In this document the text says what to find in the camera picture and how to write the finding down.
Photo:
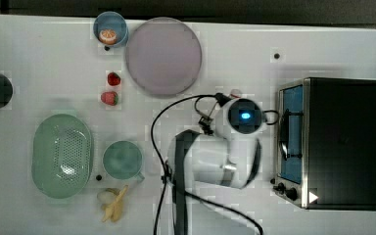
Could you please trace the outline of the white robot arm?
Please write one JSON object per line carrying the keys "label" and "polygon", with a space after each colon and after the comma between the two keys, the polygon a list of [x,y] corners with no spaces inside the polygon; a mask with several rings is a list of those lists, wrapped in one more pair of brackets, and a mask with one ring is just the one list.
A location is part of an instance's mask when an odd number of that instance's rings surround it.
{"label": "white robot arm", "polygon": [[187,129],[169,146],[173,235],[258,235],[260,229],[239,212],[223,215],[199,199],[197,182],[243,189],[259,173],[265,128],[259,105],[245,98],[224,99],[212,134]]}

